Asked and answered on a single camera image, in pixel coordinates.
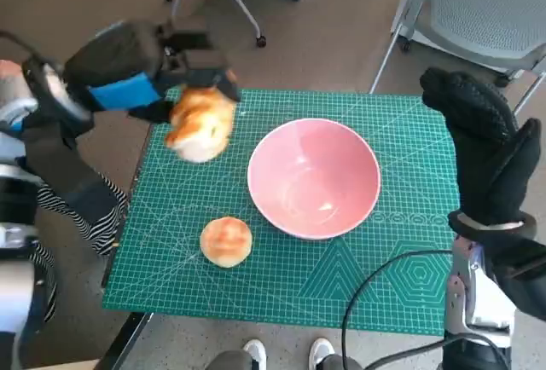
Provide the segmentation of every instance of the black cable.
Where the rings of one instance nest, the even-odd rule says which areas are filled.
[[[410,251],[403,253],[401,255],[398,255],[394,257],[393,259],[390,259],[383,263],[378,269],[376,269],[370,276],[368,276],[362,285],[357,289],[355,294],[352,296],[351,302],[349,302],[349,305],[347,306],[345,316],[343,317],[343,323],[341,325],[341,358],[343,360],[343,368],[344,370],[349,369],[349,365],[347,363],[347,348],[346,348],[346,333],[347,333],[347,325],[349,323],[349,316],[351,315],[352,308],[354,307],[355,303],[357,302],[358,298],[360,297],[363,290],[366,288],[366,286],[383,270],[385,270],[386,267],[391,265],[392,263],[395,263],[399,261],[400,259],[404,259],[407,257],[417,257],[421,255],[450,255],[452,252],[450,250],[424,250],[424,251]],[[475,340],[481,340],[483,342],[486,342],[495,352],[495,355],[497,356],[497,360],[504,364],[506,367],[506,370],[509,370],[509,364],[504,356],[504,354],[499,350],[498,347],[495,346],[493,342],[491,342],[487,337],[474,334],[474,333],[458,333],[457,335],[446,338],[444,340],[440,340],[435,343],[427,344],[422,347],[418,347],[415,349],[410,349],[406,351],[401,351],[399,353],[396,353],[394,355],[390,355],[387,357],[383,357],[377,361],[374,361],[372,364],[367,366],[364,370],[374,370],[376,368],[382,367],[388,363],[392,363],[393,361],[398,361],[407,357],[420,355],[422,353],[427,353],[428,351],[436,350],[442,347],[445,347],[449,344],[454,343],[457,340],[461,340],[463,338],[466,339],[475,339]]]
[[[36,57],[38,60],[40,60],[43,64],[47,64],[53,69],[53,71],[57,74],[57,76],[61,76],[60,69],[57,67],[57,65],[51,60],[42,55],[40,52],[38,52],[32,45],[30,45],[28,42],[20,38],[19,36],[15,35],[12,32],[5,31],[3,29],[0,29],[0,38],[6,38],[10,40],[11,42],[19,45],[24,50],[26,50],[28,53]]]
[[[482,336],[481,334],[477,334],[477,333],[458,333],[455,336],[445,338],[444,340],[439,340],[438,342],[425,344],[424,346],[417,347],[415,349],[400,351],[393,355],[382,357],[379,360],[374,361],[372,364],[366,366],[364,370],[375,370],[376,368],[383,367],[386,364],[392,363],[394,361],[406,359],[411,356],[422,355],[423,353],[427,353],[429,351],[443,348],[449,344],[455,343],[456,341],[463,340],[463,339],[480,340],[482,342],[487,343],[489,347],[493,349],[493,352],[495,353],[495,356],[497,357],[497,361],[499,363],[502,363],[506,367],[506,370],[510,370],[510,366],[508,364],[506,356],[500,351],[500,349],[493,342],[491,342],[486,336]]]

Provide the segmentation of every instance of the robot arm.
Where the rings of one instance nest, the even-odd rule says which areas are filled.
[[[40,249],[38,189],[49,185],[89,224],[119,206],[78,156],[76,137],[93,128],[94,113],[123,110],[162,123],[174,105],[166,99],[173,86],[216,87],[234,101],[239,92],[224,57],[196,26],[123,22],[96,35],[64,67],[9,38],[32,52],[22,71],[0,61],[0,367],[16,369],[21,340],[43,325],[51,294],[49,272],[32,258]]]
[[[35,55],[22,66],[38,109],[22,122],[21,165],[89,223],[117,203],[75,150],[76,137],[93,128],[94,113],[124,110],[149,122],[168,122],[174,102],[166,91],[179,84],[216,87],[239,101],[224,57],[204,30],[190,24],[175,30],[170,23],[122,22],[96,35],[63,69]]]
[[[485,336],[510,363],[514,313],[546,319],[546,247],[520,211],[540,157],[541,124],[519,128],[504,97],[465,73],[429,69],[423,101],[441,112],[456,150],[461,208],[447,282],[445,337]],[[444,369],[505,369],[493,348],[472,338],[444,347]]]

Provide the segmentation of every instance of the bun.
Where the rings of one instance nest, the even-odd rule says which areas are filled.
[[[209,161],[228,146],[234,117],[235,102],[218,89],[186,89],[171,110],[174,130],[165,144],[187,161]]]
[[[232,268],[244,261],[252,246],[250,228],[237,218],[214,219],[201,232],[200,248],[203,255],[221,268]]]

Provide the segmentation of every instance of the white sneaker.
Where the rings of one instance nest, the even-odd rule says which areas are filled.
[[[335,354],[333,345],[325,338],[318,338],[309,352],[309,370],[316,370],[317,365],[327,356]]]
[[[265,354],[265,346],[262,342],[254,338],[250,340],[247,344],[245,344],[242,349],[245,350],[250,356],[253,357],[255,361],[258,362],[259,370],[265,370],[267,355]]]

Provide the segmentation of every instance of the green cutting mat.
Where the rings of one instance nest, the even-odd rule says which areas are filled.
[[[170,97],[177,98],[178,90]],[[339,327],[358,284],[399,253],[449,248],[447,214],[458,207],[455,161],[442,117],[417,96],[244,90],[226,153],[204,165],[167,150],[168,125],[151,132],[104,307]],[[247,163],[269,131],[321,117],[353,128],[374,149],[382,188],[374,212],[350,233],[295,239],[272,227],[247,191]],[[250,257],[220,269],[201,255],[213,218],[246,221]],[[448,257],[395,263],[362,295],[352,328],[441,334]]]

